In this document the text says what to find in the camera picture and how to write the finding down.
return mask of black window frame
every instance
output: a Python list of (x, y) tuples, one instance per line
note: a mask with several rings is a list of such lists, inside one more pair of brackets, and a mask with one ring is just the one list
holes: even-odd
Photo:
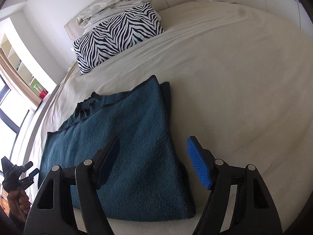
[[(2, 76), (0, 75), (0, 79), (3, 81), (3, 83), (5, 84), (3, 89), (0, 91), (0, 104), (2, 103), (2, 101), (5, 99), (5, 97), (7, 96), (7, 94), (11, 91), (11, 89), (8, 87), (7, 83), (4, 81), (4, 79), (2, 78)], [(24, 120), (26, 118), (26, 116), (28, 115), (29, 113), (29, 110), (27, 111), (22, 123), (21, 123), (21, 126), (22, 124), (24, 123)], [(18, 138), (18, 134), (20, 132), (20, 129), (21, 127), (18, 127), (3, 111), (2, 109), (0, 108), (0, 119), (13, 131), (16, 133), (16, 137), (15, 137), (15, 140), (14, 140), (14, 143), (13, 143), (13, 146), (12, 146), (12, 149), (11, 149), (11, 153), (10, 153), (10, 158), (9, 160), (11, 160), (12, 158), (12, 153), (13, 153), (13, 149), (14, 149), (14, 146), (15, 146), (15, 143), (16, 143), (16, 140)]]

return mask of mattress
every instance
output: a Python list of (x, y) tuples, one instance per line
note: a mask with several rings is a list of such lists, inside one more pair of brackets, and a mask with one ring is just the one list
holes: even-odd
[[(190, 135), (229, 165), (256, 165), (285, 230), (313, 190), (313, 40), (281, 18), (226, 2), (187, 2), (159, 14), (165, 33), (85, 75), (77, 66), (69, 71), (36, 135), (34, 167), (40, 166), (47, 132), (56, 131), (78, 102), (93, 91), (131, 90), (154, 74), (171, 84), (171, 133), (190, 175), (197, 214), (154, 223), (110, 219), (115, 234), (192, 234), (209, 192), (188, 157)], [(27, 190), (31, 201), (37, 192), (35, 178)], [(232, 188), (222, 230), (229, 226), (235, 194)]]

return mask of zebra stripe pattern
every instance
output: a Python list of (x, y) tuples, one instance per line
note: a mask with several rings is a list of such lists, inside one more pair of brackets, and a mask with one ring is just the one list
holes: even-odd
[(74, 42), (79, 69), (88, 73), (110, 57), (163, 32), (149, 3), (123, 11)]

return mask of bed sheet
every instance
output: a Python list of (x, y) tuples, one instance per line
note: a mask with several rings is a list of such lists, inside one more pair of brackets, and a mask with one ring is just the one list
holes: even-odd
[[(188, 2), (159, 14), (165, 33), (88, 74), (76, 66), (69, 71), (35, 138), (34, 167), (40, 166), (47, 132), (56, 131), (78, 102), (93, 91), (131, 90), (155, 74), (171, 84), (171, 132), (190, 175), (197, 215), (155, 223), (109, 220), (115, 234), (192, 234), (209, 192), (189, 160), (190, 135), (229, 165), (255, 164), (285, 230), (313, 189), (313, 40), (281, 18), (226, 2)], [(34, 200), (37, 192), (36, 178), (27, 193)], [(223, 229), (234, 198), (232, 188)], [(83, 229), (79, 211), (76, 216)]]

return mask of beige curtain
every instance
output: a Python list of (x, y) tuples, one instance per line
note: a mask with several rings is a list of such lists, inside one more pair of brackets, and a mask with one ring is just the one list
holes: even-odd
[(4, 54), (2, 48), (0, 48), (0, 75), (11, 91), (17, 92), (27, 101), (30, 110), (35, 111), (38, 108), (41, 102), (40, 97), (37, 96), (18, 75), (17, 71), (13, 68)]

